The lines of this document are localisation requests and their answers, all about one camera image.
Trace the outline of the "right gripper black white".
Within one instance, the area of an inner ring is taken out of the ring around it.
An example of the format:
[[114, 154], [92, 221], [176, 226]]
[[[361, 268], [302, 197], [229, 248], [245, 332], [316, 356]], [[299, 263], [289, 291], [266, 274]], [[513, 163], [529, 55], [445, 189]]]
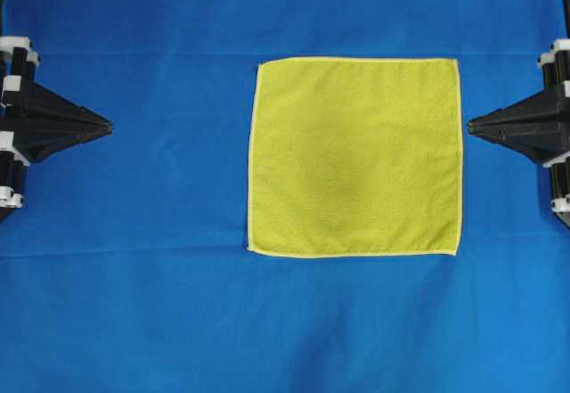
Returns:
[[[537, 62], [544, 90], [471, 119], [468, 133], [543, 165], [550, 176], [550, 209], [558, 221], [569, 227], [569, 39], [555, 40]], [[556, 126], [554, 133], [516, 134], [506, 129], [481, 129], [549, 120]]]

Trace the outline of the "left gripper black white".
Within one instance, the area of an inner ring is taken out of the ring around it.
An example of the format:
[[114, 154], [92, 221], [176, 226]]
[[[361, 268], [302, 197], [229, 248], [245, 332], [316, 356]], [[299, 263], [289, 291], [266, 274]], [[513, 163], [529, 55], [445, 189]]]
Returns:
[[[57, 152], [90, 143], [113, 133], [113, 124], [85, 106], [77, 105], [32, 81], [39, 55], [28, 37], [1, 37], [1, 221], [24, 205], [28, 167]], [[5, 99], [17, 93], [15, 106]], [[16, 121], [23, 111], [34, 117], [71, 120], [102, 126], [105, 130], [17, 143]]]

